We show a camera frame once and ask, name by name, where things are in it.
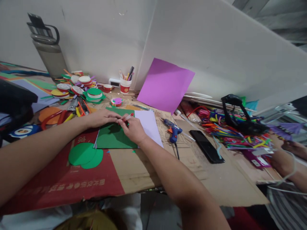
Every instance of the green paper circle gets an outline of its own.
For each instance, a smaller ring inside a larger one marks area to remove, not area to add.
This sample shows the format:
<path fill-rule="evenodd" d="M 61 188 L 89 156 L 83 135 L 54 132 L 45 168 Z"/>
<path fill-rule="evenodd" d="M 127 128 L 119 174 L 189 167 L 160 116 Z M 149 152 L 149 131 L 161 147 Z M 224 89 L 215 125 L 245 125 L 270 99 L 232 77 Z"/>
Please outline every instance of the green paper circle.
<path fill-rule="evenodd" d="M 86 92 L 91 95 L 99 95 L 102 93 L 100 89 L 96 89 L 96 88 L 90 88 Z"/>
<path fill-rule="evenodd" d="M 96 149 L 96 154 L 93 157 L 93 159 L 89 163 L 81 165 L 81 167 L 84 168 L 84 169 L 95 168 L 101 163 L 102 158 L 103 158 L 103 150 L 102 149 Z"/>
<path fill-rule="evenodd" d="M 68 161 L 72 165 L 89 163 L 95 156 L 96 149 L 93 143 L 81 143 L 73 147 L 68 155 Z"/>

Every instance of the striped shirt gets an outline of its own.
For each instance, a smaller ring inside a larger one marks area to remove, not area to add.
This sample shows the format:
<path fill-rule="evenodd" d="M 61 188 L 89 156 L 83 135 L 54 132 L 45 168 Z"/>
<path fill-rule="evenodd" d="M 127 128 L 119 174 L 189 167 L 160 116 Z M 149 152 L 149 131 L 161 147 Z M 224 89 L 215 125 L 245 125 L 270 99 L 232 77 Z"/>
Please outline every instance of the striped shirt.
<path fill-rule="evenodd" d="M 282 183 L 276 188 L 301 192 L 288 183 Z M 267 198 L 271 204 L 267 204 L 266 207 L 280 230 L 307 229 L 307 196 L 268 188 Z"/>

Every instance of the scissors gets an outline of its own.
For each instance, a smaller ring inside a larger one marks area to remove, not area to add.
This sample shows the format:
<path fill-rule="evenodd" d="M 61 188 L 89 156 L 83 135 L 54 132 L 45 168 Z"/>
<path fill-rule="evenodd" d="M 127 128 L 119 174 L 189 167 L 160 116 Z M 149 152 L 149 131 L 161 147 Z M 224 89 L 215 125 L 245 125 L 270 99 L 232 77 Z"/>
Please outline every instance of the scissors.
<path fill-rule="evenodd" d="M 58 120 L 58 125 L 60 125 L 60 124 L 62 124 L 62 123 L 64 123 L 64 122 L 66 122 L 66 121 L 71 120 L 71 119 L 74 117 L 74 115 L 76 115 L 76 113 L 77 113 L 77 112 L 76 112 L 76 106 L 77 106 L 77 105 L 78 105 L 78 100 L 77 100 L 76 98 L 72 99 L 72 101 L 70 102 L 69 108 L 68 108 L 67 110 L 60 110 L 59 112 L 50 115 L 49 117 L 47 117 L 47 118 L 42 122 L 42 124 L 41 124 L 42 130 L 46 130 L 46 124 L 47 124 L 47 122 L 48 122 L 50 119 L 52 119 L 52 118 L 54 118 L 54 117 L 56 117 L 56 116 L 58 116 L 58 115 L 60 115 L 60 118 L 59 118 L 59 120 Z M 65 116 L 66 116 L 66 114 L 67 114 L 68 112 L 71 112 L 71 114 L 70 114 L 70 115 L 66 118 L 66 120 L 64 121 L 64 118 L 65 118 Z"/>

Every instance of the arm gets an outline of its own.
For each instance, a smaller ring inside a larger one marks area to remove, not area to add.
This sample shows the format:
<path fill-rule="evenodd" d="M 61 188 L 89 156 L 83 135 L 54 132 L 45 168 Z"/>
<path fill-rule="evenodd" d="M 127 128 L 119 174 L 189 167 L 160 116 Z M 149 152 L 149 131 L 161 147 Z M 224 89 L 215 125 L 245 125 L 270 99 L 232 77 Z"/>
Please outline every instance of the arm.
<path fill-rule="evenodd" d="M 0 206 L 40 172 L 79 133 L 117 122 L 121 116 L 99 110 L 20 139 L 0 149 Z"/>
<path fill-rule="evenodd" d="M 271 163 L 273 168 L 276 169 L 276 171 L 282 176 L 285 177 L 293 172 L 293 157 L 285 152 L 283 148 L 285 148 L 287 151 L 292 152 L 293 154 L 297 154 L 297 151 L 295 151 L 294 148 L 289 147 L 289 143 L 283 142 L 277 138 L 276 135 L 272 134 L 270 135 L 270 139 L 272 140 L 272 143 L 275 146 L 276 151 L 274 151 L 274 154 L 272 154 Z M 302 192 L 307 193 L 307 167 L 305 165 L 302 165 L 299 162 L 296 162 L 297 171 L 296 173 L 289 177 L 288 179 L 292 181 L 295 186 L 300 189 Z"/>
<path fill-rule="evenodd" d="M 128 127 L 121 119 L 118 121 L 125 134 L 144 151 L 167 194 L 181 210 L 184 229 L 230 229 L 204 185 L 181 161 L 145 134 L 139 119 L 130 118 Z"/>

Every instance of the orange paper circle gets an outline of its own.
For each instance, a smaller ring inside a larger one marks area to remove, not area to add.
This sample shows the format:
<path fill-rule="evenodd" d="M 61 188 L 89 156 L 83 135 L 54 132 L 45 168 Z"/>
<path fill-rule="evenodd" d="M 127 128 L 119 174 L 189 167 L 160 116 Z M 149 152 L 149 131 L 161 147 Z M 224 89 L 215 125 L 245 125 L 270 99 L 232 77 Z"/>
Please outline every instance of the orange paper circle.
<path fill-rule="evenodd" d="M 39 119 L 40 122 L 43 122 L 47 117 L 49 117 L 52 114 L 55 114 L 55 113 L 57 113 L 59 111 L 60 111 L 60 109 L 57 108 L 57 107 L 47 107 L 47 108 L 43 109 L 42 111 L 40 111 L 38 119 Z M 60 115 L 50 119 L 47 122 L 47 125 L 54 125 L 54 124 L 56 124 L 58 122 L 59 118 L 60 118 Z"/>

